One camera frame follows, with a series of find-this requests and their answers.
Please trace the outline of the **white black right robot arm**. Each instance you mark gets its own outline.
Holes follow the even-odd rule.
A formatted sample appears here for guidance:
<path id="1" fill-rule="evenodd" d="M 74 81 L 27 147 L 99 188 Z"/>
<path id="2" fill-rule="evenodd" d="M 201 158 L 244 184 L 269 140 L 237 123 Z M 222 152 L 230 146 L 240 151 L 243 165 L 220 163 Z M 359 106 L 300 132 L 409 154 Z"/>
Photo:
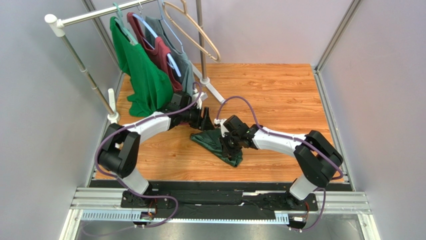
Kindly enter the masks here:
<path id="1" fill-rule="evenodd" d="M 340 178 L 343 176 L 340 167 L 344 158 L 319 131 L 289 134 L 258 124 L 248 126 L 236 115 L 215 119 L 214 124 L 221 131 L 222 156 L 229 160 L 243 148 L 270 150 L 295 158 L 302 175 L 288 190 L 288 196 L 294 200 L 304 201 L 314 190 L 327 187 L 336 179 L 336 173 Z"/>

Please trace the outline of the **dark green cloth napkin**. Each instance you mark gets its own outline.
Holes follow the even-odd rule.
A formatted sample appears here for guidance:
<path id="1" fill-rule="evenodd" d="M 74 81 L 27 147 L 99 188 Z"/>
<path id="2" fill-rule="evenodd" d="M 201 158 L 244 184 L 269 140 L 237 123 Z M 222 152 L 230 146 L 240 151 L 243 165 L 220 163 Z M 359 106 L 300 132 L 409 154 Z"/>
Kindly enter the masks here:
<path id="1" fill-rule="evenodd" d="M 243 153 L 240 152 L 231 158 L 223 157 L 223 149 L 220 142 L 221 136 L 222 133 L 220 129 L 206 130 L 199 133 L 192 133 L 190 135 L 190 140 L 205 148 L 226 164 L 237 167 L 243 161 Z"/>

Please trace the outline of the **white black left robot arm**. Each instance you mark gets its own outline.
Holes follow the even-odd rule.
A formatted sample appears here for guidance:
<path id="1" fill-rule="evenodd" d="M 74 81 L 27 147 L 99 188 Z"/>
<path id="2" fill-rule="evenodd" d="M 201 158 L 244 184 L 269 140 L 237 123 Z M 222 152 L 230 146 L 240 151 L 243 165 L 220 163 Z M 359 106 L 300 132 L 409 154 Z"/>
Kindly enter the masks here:
<path id="1" fill-rule="evenodd" d="M 209 108 L 202 106 L 205 99 L 204 92 L 194 95 L 175 92 L 169 102 L 142 120 L 126 125 L 110 124 L 95 153 L 97 170 L 118 179 L 134 193 L 144 194 L 150 184 L 136 167 L 140 144 L 182 123 L 197 130 L 213 130 Z"/>

